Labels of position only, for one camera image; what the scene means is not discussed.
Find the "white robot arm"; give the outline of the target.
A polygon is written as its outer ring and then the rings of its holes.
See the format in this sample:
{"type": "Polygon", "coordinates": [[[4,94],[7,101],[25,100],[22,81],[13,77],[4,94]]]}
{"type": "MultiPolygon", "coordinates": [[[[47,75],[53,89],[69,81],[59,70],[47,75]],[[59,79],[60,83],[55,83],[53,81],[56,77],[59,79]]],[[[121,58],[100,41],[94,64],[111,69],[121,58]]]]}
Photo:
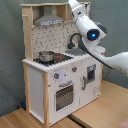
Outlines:
{"type": "Polygon", "coordinates": [[[84,7],[77,0],[68,0],[73,22],[82,35],[79,48],[91,55],[105,66],[118,69],[128,77],[128,52],[122,52],[112,57],[105,57],[95,47],[106,34],[106,28],[99,22],[94,22],[85,15],[84,7]]]}

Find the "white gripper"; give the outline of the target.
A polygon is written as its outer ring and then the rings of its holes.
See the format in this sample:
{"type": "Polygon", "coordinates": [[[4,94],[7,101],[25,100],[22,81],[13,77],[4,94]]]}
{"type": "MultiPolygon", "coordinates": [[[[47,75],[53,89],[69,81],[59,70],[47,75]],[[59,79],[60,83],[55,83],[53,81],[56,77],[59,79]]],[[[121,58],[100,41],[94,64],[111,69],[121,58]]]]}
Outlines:
{"type": "Polygon", "coordinates": [[[68,4],[74,21],[86,18],[85,9],[77,0],[68,0],[68,4]]]}

